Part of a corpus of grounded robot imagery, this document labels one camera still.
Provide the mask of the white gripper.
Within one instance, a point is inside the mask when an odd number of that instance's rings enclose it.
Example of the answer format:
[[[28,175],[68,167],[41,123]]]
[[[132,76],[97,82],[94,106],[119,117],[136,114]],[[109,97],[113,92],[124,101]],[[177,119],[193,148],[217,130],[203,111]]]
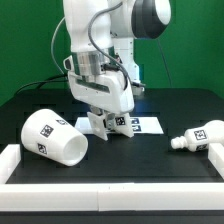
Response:
[[[129,138],[133,129],[128,112],[134,108],[134,100],[130,81],[121,71],[100,71],[90,76],[81,76],[75,72],[73,57],[64,60],[67,70],[69,87],[75,99],[109,113],[123,114],[115,117],[114,130]],[[87,113],[92,132],[97,137],[107,141],[104,126],[104,115]]]

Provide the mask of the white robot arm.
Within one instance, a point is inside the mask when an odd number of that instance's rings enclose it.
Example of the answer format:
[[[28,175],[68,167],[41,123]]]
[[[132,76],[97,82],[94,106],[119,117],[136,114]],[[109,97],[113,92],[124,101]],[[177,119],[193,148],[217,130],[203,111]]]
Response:
[[[156,39],[171,19],[169,0],[63,0],[71,55],[64,60],[75,99],[90,106],[93,133],[133,135],[129,113],[133,91],[144,85],[130,77],[135,39]]]

